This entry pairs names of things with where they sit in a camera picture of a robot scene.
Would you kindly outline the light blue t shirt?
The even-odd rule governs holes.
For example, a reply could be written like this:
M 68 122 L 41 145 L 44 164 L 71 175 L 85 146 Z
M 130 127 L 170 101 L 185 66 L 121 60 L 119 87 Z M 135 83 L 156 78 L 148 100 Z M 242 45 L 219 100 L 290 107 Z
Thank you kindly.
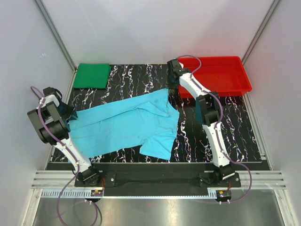
M 140 154 L 170 160 L 179 112 L 169 103 L 169 89 L 77 112 L 70 136 L 85 156 L 140 147 Z

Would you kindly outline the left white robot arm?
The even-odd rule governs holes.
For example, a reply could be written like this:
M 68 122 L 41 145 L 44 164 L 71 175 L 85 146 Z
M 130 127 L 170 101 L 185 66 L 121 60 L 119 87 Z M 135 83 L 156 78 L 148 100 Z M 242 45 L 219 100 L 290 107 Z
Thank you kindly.
M 60 150 L 73 165 L 75 179 L 87 186 L 103 185 L 99 170 L 82 154 L 71 139 L 69 122 L 78 118 L 76 110 L 63 102 L 62 93 L 53 87 L 40 91 L 30 86 L 39 100 L 38 107 L 27 113 L 40 140 Z

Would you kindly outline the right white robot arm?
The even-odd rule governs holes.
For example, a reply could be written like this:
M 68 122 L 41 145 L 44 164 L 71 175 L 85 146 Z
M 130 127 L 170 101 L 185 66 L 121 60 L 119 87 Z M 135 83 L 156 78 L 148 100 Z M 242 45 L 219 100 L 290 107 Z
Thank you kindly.
M 168 69 L 168 86 L 184 87 L 195 99 L 196 119 L 202 125 L 212 150 L 215 170 L 207 178 L 200 178 L 207 185 L 215 183 L 225 186 L 235 175 L 232 162 L 222 136 L 222 105 L 217 92 L 212 92 L 201 85 L 188 69 Z

